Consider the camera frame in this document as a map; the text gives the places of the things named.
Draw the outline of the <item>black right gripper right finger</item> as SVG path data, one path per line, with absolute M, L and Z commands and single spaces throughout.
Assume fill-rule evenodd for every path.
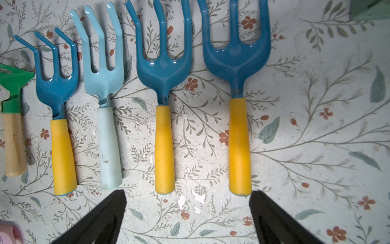
M 249 206 L 261 244 L 321 244 L 263 191 L 253 191 Z

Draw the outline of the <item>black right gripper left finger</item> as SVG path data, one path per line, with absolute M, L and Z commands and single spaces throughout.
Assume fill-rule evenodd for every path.
M 124 218 L 127 199 L 124 190 L 115 190 L 54 244 L 115 244 Z

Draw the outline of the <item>green rake wooden handle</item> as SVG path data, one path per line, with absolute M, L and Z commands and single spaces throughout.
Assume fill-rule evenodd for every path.
M 21 89 L 34 77 L 34 72 L 1 64 L 1 86 L 10 97 L 1 102 L 5 129 L 5 175 L 16 177 L 27 172 L 21 118 Z

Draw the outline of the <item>light blue rake pale handle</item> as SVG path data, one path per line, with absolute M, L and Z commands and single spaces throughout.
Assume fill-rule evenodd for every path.
M 115 67 L 113 70 L 109 70 L 106 63 L 105 34 L 103 29 L 90 6 L 85 6 L 84 11 L 99 38 L 99 70 L 96 73 L 91 68 L 90 44 L 87 32 L 77 12 L 71 10 L 70 14 L 82 41 L 85 90 L 89 95 L 98 96 L 99 98 L 97 125 L 102 189 L 113 190 L 122 184 L 120 152 L 110 100 L 111 95 L 119 91 L 125 81 L 122 28 L 116 9 L 113 3 L 109 2 L 107 11 L 116 36 Z

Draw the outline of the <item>dark blue rake yellow handle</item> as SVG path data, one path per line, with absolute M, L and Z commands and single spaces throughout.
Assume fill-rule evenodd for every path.
M 207 69 L 230 84 L 229 189 L 238 196 L 252 193 L 251 159 L 246 99 L 247 78 L 267 63 L 271 52 L 271 27 L 267 1 L 260 1 L 261 36 L 252 44 L 239 37 L 238 1 L 230 1 L 230 41 L 222 49 L 211 44 L 209 11 L 206 1 L 198 2 L 202 15 L 203 56 Z

